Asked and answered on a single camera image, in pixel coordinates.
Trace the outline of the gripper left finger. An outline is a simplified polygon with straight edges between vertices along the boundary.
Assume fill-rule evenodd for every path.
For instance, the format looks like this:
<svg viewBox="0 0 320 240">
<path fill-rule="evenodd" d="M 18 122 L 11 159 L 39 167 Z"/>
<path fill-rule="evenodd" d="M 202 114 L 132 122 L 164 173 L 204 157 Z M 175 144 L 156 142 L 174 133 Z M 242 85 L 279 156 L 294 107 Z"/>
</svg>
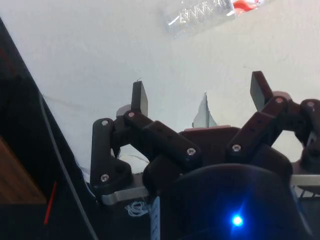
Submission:
<svg viewBox="0 0 320 240">
<path fill-rule="evenodd" d="M 132 85 L 129 109 L 115 120 L 97 119 L 92 125 L 89 183 L 96 196 L 121 191 L 134 181 L 132 167 L 118 158 L 121 147 L 131 145 L 149 163 L 142 184 L 155 195 L 181 174 L 202 163 L 200 148 L 165 124 L 148 118 L 148 98 L 142 81 Z"/>
</svg>

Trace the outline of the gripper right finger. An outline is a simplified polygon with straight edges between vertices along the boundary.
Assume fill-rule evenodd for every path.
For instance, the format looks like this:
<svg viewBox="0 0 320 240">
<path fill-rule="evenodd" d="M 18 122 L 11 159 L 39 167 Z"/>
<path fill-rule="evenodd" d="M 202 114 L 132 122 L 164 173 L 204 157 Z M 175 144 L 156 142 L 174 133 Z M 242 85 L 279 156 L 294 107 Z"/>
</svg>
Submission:
<svg viewBox="0 0 320 240">
<path fill-rule="evenodd" d="M 227 160 L 248 164 L 263 147 L 270 150 L 282 131 L 290 131 L 303 146 L 301 168 L 319 174 L 320 101 L 305 99 L 298 104 L 273 92 L 262 71 L 252 72 L 250 95 L 257 111 L 228 143 Z"/>
</svg>

